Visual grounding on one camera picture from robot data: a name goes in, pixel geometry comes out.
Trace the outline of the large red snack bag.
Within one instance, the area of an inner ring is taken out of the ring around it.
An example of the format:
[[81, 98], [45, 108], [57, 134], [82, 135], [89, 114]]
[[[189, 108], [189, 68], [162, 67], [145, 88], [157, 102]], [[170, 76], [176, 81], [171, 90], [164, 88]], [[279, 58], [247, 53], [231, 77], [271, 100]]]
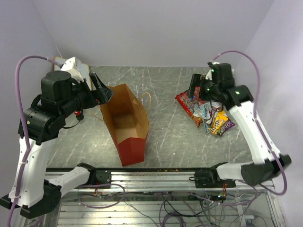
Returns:
[[195, 87], [193, 98], [189, 98], [187, 96], [187, 91], [176, 95], [175, 99], [182, 106], [182, 108], [186, 111], [186, 113], [190, 116], [197, 127], [200, 126], [203, 119], [201, 116], [201, 108], [200, 106], [205, 103], [202, 101], [198, 95], [200, 92], [200, 87]]

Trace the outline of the silver blue snack packet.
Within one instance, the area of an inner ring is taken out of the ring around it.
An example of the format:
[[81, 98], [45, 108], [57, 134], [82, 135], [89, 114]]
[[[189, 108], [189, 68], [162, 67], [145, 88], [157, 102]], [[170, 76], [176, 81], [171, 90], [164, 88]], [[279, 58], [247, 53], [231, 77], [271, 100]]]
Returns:
[[211, 118], [210, 110], [211, 110], [211, 105], [209, 102], [206, 102], [201, 105], [199, 103], [197, 103], [194, 105], [193, 115], [198, 118], [209, 120]]

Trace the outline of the brown chocolate bar wrapper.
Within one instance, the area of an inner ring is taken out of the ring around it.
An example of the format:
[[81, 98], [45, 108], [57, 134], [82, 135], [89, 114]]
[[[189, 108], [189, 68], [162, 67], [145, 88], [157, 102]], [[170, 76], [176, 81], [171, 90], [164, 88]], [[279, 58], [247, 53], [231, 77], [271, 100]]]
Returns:
[[217, 114], [223, 110], [223, 106], [221, 103], [218, 102], [209, 102], [209, 113], [210, 118], [206, 121], [206, 123], [211, 126], [213, 125], [213, 121], [215, 120]]

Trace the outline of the red paper bag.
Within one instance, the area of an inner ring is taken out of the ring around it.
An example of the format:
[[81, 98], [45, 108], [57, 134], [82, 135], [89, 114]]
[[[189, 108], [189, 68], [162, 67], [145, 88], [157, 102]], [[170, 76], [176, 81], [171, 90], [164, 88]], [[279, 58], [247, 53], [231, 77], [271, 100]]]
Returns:
[[99, 108], [121, 164], [143, 162], [150, 129], [148, 112], [126, 84], [109, 89], [113, 91], [110, 101]]

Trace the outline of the yellow candy packet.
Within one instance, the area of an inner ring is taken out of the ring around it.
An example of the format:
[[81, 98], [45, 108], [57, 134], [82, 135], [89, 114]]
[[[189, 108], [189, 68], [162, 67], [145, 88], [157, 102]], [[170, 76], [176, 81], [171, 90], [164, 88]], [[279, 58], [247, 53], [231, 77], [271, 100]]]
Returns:
[[209, 131], [213, 135], [217, 135], [220, 128], [229, 120], [225, 111], [215, 112], [212, 117], [212, 122], [209, 125]]

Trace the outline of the dark candy packet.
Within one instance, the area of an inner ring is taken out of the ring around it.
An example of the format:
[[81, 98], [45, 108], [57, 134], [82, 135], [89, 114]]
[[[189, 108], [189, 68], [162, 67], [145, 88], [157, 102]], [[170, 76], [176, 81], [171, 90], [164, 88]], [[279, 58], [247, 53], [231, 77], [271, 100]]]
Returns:
[[205, 128], [205, 132], [206, 132], [207, 134], [209, 134], [209, 133], [210, 133], [209, 125], [206, 123], [205, 119], [203, 119], [203, 126], [204, 126], [204, 128]]

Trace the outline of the purple candy packet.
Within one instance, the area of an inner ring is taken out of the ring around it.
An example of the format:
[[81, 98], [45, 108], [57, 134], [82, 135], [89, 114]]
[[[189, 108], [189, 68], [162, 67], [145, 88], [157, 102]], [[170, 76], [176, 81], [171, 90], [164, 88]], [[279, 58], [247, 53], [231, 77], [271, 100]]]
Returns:
[[219, 129], [218, 135], [221, 137], [223, 136], [229, 129], [235, 126], [235, 123], [231, 121], [230, 119], [227, 120]]

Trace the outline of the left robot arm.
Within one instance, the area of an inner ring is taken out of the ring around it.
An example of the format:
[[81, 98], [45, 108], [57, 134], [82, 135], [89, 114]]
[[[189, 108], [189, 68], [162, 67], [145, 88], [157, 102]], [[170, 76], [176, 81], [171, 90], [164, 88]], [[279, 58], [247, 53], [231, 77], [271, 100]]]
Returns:
[[53, 211], [70, 190], [96, 184], [96, 169], [85, 163], [58, 178], [45, 179], [50, 151], [66, 125], [66, 118], [106, 104], [113, 95], [97, 74], [90, 73], [89, 77], [93, 90], [85, 80], [77, 81], [62, 70], [49, 72], [41, 79], [41, 94], [23, 112], [18, 129], [20, 155], [16, 179], [11, 192], [1, 198], [1, 206], [20, 208], [21, 216], [33, 219]]

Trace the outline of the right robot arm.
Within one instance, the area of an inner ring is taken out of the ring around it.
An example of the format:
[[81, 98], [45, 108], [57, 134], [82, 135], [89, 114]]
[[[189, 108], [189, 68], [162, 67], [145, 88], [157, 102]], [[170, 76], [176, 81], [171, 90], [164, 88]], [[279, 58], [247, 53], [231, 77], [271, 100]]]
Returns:
[[279, 175], [285, 175], [285, 169], [292, 160], [283, 155], [272, 142], [255, 109], [257, 100], [245, 85], [236, 85], [232, 67], [228, 63], [209, 64], [207, 75], [193, 74], [187, 95], [203, 101], [218, 102], [225, 107], [237, 122], [249, 146], [252, 161], [247, 163], [224, 163], [215, 167], [209, 175], [209, 183], [221, 186], [225, 180], [241, 180], [250, 186], [262, 184]]

